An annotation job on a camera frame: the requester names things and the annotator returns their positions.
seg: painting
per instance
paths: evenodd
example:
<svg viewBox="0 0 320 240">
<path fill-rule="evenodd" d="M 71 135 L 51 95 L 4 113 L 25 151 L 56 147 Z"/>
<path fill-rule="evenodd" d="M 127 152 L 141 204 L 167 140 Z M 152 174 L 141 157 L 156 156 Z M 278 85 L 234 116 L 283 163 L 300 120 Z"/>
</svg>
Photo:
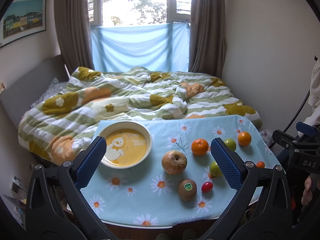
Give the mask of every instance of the painting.
<svg viewBox="0 0 320 240">
<path fill-rule="evenodd" d="M 46 0 L 14 0 L 0 21 L 0 48 L 46 30 Z"/>
</svg>

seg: person's finger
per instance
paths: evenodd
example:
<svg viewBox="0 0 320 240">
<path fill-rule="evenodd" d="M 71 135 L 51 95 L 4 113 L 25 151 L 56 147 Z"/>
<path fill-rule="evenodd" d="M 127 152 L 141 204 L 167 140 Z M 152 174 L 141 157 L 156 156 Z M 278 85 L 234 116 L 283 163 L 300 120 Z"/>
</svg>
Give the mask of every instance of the person's finger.
<svg viewBox="0 0 320 240">
<path fill-rule="evenodd" d="M 304 182 L 304 187 L 306 191 L 309 191 L 311 188 L 311 184 L 312 184 L 312 180 L 310 178 L 310 176 L 306 179 L 306 181 Z"/>
<path fill-rule="evenodd" d="M 306 189 L 303 191 L 303 196 L 301 199 L 301 204 L 302 205 L 308 205 L 310 201 L 312 200 L 313 194 L 311 191 L 307 191 Z"/>
</svg>

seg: metal screw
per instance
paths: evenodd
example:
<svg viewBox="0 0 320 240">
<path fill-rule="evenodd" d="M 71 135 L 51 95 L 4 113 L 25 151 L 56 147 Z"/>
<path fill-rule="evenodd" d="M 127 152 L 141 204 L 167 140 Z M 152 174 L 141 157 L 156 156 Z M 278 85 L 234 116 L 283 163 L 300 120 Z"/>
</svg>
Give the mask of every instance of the metal screw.
<svg viewBox="0 0 320 240">
<path fill-rule="evenodd" d="M 71 161 L 65 161 L 64 163 L 63 163 L 63 166 L 64 167 L 69 167 L 71 165 Z"/>
<path fill-rule="evenodd" d="M 278 171 L 282 171 L 282 170 L 283 170 L 283 168 L 282 168 L 280 165 L 277 165 L 277 166 L 276 166 L 276 169 L 277 169 Z"/>
<path fill-rule="evenodd" d="M 248 168 L 253 168 L 254 164 L 252 162 L 246 162 L 245 166 L 247 166 Z"/>
<path fill-rule="evenodd" d="M 41 164 L 37 164 L 36 166 L 35 166 L 35 170 L 37 171 L 37 170 L 39 170 L 39 169 L 41 169 L 42 168 L 42 165 Z"/>
</svg>

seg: brown kiwi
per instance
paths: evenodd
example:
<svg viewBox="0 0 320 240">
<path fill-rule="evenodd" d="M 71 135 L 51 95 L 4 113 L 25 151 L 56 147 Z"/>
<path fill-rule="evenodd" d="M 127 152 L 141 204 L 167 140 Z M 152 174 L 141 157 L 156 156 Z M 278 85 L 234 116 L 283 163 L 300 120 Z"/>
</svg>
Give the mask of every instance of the brown kiwi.
<svg viewBox="0 0 320 240">
<path fill-rule="evenodd" d="M 192 179 L 183 179 L 178 185 L 178 194 L 184 201 L 193 200 L 197 194 L 197 185 Z"/>
</svg>

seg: window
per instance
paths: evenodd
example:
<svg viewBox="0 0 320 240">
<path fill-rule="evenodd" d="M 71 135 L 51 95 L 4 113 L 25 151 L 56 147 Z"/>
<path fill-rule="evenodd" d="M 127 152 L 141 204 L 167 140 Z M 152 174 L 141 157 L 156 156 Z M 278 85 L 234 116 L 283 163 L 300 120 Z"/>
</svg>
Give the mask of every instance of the window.
<svg viewBox="0 0 320 240">
<path fill-rule="evenodd" d="M 93 26 L 189 22 L 191 0 L 88 0 Z"/>
</svg>

